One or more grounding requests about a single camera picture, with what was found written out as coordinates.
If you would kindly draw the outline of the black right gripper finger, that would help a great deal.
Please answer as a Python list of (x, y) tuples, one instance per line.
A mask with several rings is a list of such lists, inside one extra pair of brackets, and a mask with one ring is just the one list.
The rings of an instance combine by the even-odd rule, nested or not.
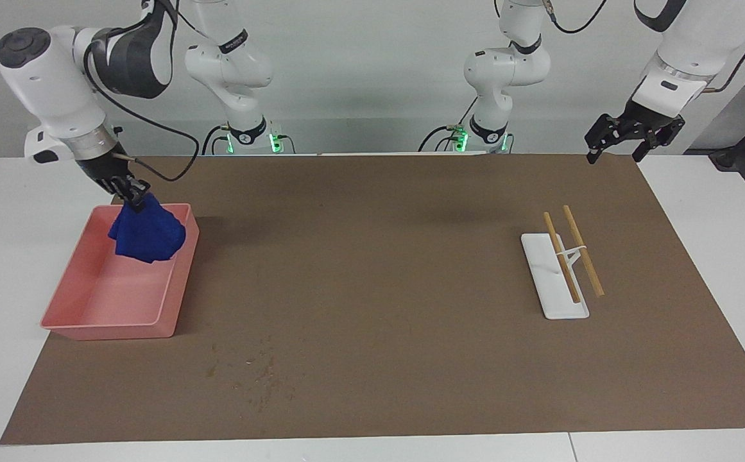
[(109, 189), (126, 204), (137, 204), (137, 188), (128, 176), (111, 176), (109, 178)]
[(128, 205), (132, 210), (143, 210), (146, 207), (146, 197), (150, 191), (150, 184), (138, 180), (134, 176), (128, 177)]

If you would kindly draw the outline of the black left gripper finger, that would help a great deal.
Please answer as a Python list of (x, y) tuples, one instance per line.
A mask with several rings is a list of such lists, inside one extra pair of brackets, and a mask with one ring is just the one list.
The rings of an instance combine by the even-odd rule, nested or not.
[(612, 117), (610, 114), (601, 114), (595, 120), (585, 134), (589, 164), (595, 164), (607, 149), (624, 140), (619, 131), (621, 124), (620, 118)]
[(631, 153), (635, 162), (641, 162), (652, 150), (658, 147), (665, 147), (670, 144), (685, 126), (685, 120), (682, 116), (677, 116), (662, 128), (643, 128), (642, 141)]

